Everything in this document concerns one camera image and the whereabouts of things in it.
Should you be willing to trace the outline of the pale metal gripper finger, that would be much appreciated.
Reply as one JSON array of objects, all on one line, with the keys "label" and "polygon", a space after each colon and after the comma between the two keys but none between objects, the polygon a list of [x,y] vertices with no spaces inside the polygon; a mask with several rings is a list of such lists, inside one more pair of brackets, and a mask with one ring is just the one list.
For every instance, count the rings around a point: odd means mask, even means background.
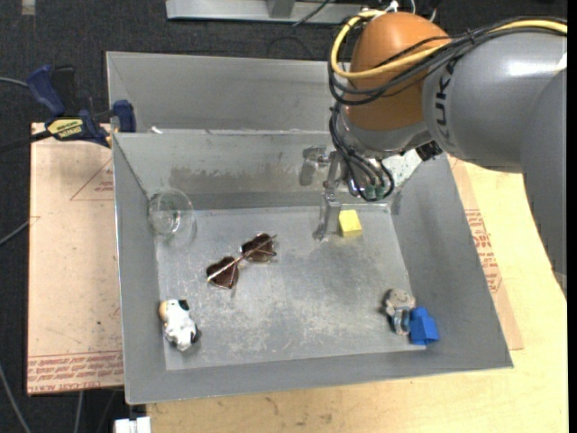
[{"label": "pale metal gripper finger", "polygon": [[339,231],[339,215],[342,204],[330,198],[325,199],[320,207],[319,223],[313,233],[317,241],[323,241]]},{"label": "pale metal gripper finger", "polygon": [[326,174],[332,157],[325,145],[312,146],[302,152],[303,162],[299,173],[299,183],[303,187],[313,184],[318,172]]}]

